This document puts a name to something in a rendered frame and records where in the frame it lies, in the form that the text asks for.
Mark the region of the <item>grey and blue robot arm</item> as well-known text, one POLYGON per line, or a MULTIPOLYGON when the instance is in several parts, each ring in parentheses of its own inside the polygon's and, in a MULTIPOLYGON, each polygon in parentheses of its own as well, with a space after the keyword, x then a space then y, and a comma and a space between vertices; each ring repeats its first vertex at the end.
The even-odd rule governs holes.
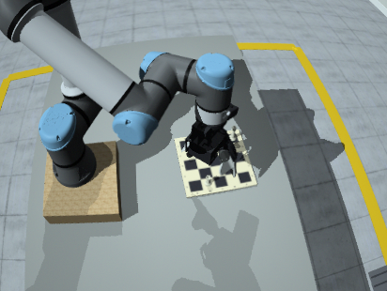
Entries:
POLYGON ((137 84, 81 40, 70 0, 0 0, 0 30, 62 77, 63 103, 44 112, 39 135, 66 187, 81 187, 95 174, 95 155, 83 137, 102 108, 115 117, 117 137, 134 146, 147 142, 177 92, 195 95, 195 116, 204 124, 237 115, 230 103, 235 68, 223 54, 195 60, 149 52, 137 84))

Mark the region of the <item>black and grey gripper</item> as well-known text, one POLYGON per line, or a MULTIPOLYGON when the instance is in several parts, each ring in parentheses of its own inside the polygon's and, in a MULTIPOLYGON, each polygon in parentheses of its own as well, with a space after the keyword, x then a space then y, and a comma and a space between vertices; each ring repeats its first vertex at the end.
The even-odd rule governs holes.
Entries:
POLYGON ((197 117, 195 117, 195 119, 196 121, 192 125, 192 131, 185 139, 185 146, 181 152, 184 150, 187 152, 189 150, 189 154, 210 166, 218 156, 217 152, 223 147, 224 150, 220 150, 219 152, 219 159, 221 161, 219 174, 223 176, 231 170, 233 177, 236 177, 237 150, 231 141, 227 130, 224 129, 227 120, 219 125, 207 125, 199 121, 197 117), (207 137, 205 137, 206 134, 207 137))

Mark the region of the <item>black and white chessboard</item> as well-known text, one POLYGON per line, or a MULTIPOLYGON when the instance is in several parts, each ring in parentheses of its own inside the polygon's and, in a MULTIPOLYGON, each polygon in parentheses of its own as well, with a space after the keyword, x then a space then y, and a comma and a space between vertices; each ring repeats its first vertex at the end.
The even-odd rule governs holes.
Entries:
POLYGON ((235 131, 235 136, 237 139, 233 142, 233 144, 237 150, 236 177, 232 176, 230 170, 224 176, 219 174, 221 165, 219 152, 220 150, 224 150, 223 147, 221 147, 217 152, 218 156, 214 162, 208 166, 206 163, 194 156, 188 158, 185 150, 181 152, 185 146, 185 139, 187 137, 175 139, 180 171, 187 198, 223 191, 233 191, 257 185, 239 130, 235 131), (210 186, 205 185, 207 176, 211 176, 210 186))

